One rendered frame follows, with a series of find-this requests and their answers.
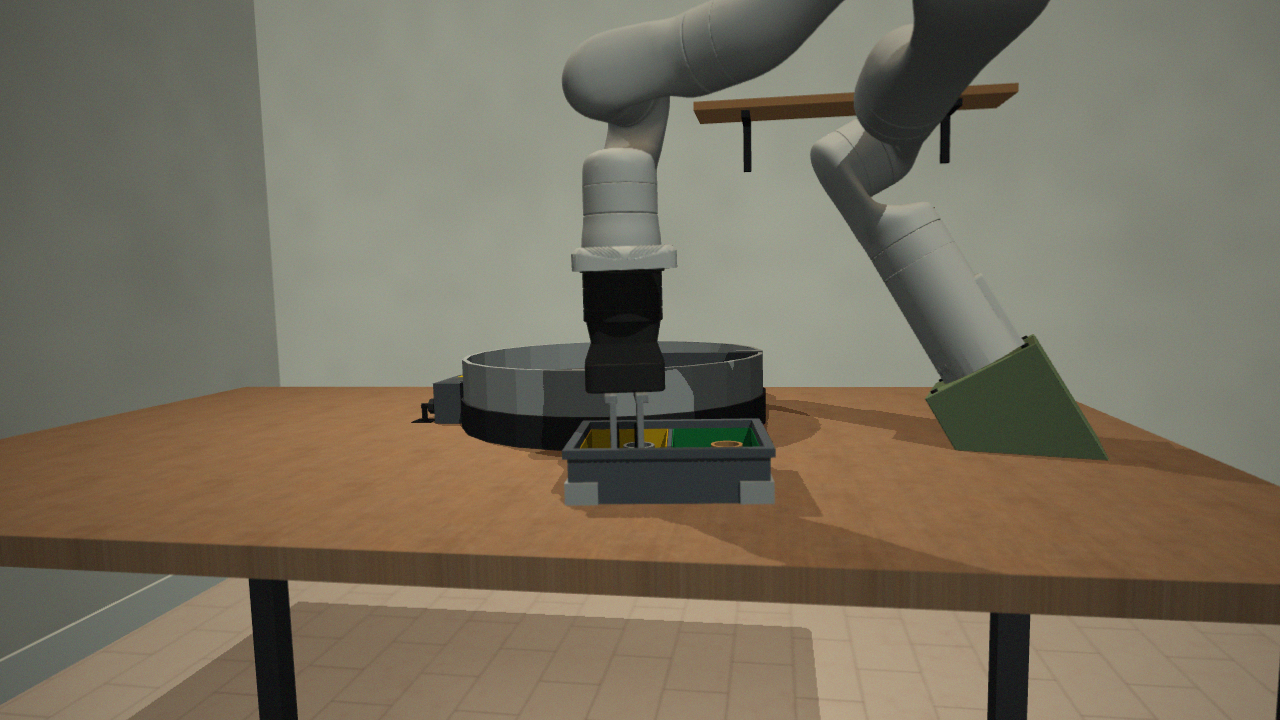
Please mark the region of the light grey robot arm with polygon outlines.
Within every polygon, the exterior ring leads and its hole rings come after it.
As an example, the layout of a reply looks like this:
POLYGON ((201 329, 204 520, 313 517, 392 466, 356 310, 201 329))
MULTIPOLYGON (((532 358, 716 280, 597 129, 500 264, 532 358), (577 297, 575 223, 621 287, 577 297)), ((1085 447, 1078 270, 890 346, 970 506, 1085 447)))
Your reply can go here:
MULTIPOLYGON (((701 97, 765 74, 841 3, 710 0, 580 44, 564 64, 564 97, 582 117, 608 123, 608 150, 582 163, 582 215, 658 214, 669 96, 701 97)), ((854 91, 858 118, 812 146, 818 181, 945 384, 1025 342, 931 202, 870 197, 908 176, 963 91, 1048 3, 913 0, 914 32, 913 24, 892 29, 867 56, 854 91)))

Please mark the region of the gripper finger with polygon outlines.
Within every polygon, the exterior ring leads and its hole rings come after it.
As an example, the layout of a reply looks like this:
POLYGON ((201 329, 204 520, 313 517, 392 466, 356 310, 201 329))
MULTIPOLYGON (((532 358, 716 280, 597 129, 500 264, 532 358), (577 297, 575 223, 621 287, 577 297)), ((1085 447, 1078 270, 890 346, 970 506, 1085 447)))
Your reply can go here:
POLYGON ((620 424, 617 424, 617 393, 604 393, 605 404, 611 406, 611 448, 620 448, 620 424))
POLYGON ((644 448, 644 407, 643 404, 648 404, 646 392, 634 392, 634 398, 636 402, 636 423, 634 423, 635 433, 635 448, 644 448), (636 397, 635 397, 636 395, 636 397))

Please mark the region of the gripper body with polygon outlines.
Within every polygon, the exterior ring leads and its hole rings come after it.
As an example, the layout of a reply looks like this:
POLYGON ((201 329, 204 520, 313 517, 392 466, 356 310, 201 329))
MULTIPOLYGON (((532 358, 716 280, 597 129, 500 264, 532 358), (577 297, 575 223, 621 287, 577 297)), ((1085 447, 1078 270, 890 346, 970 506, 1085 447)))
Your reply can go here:
POLYGON ((660 245, 657 213, 582 217, 581 249, 573 250, 571 264, 572 272, 582 273, 582 316, 591 341, 586 392, 666 389, 666 363, 657 343, 660 286, 664 268, 677 268, 677 250, 660 245))

